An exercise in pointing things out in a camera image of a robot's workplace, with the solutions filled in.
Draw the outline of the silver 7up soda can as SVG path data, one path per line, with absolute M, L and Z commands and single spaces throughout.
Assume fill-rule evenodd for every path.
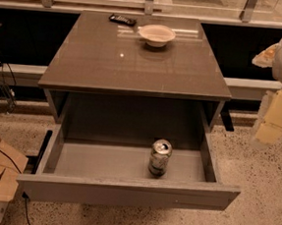
M 154 176 L 163 176 L 166 173 L 168 161 L 172 155 L 172 144 L 169 141 L 157 140 L 151 147 L 148 170 Z

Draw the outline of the grey cabinet with counter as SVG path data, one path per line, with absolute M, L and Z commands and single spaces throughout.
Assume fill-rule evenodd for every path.
M 167 26 L 175 38 L 149 46 L 139 35 Z M 230 90 L 197 20 L 140 16 L 134 27 L 85 11 L 39 80 L 57 121 L 63 113 L 102 110 L 120 115 L 197 118 L 212 123 Z

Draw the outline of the open grey top drawer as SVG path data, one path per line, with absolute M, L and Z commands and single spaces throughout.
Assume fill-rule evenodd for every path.
M 148 170 L 152 145 L 172 144 L 166 173 Z M 31 199 L 136 207 L 223 210 L 240 189 L 224 185 L 198 118 L 63 113 L 37 169 L 18 181 Z

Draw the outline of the white paper bowl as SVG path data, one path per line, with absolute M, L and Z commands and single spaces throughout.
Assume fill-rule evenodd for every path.
M 171 42 L 175 38 L 176 32 L 167 26 L 148 25 L 139 28 L 139 35 L 149 46 L 157 48 Z

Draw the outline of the black remote control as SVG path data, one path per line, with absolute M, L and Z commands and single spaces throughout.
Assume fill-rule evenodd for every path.
M 109 21 L 111 23 L 122 24 L 123 26 L 133 27 L 136 24 L 136 20 L 133 18 L 123 17 L 122 15 L 110 15 Z

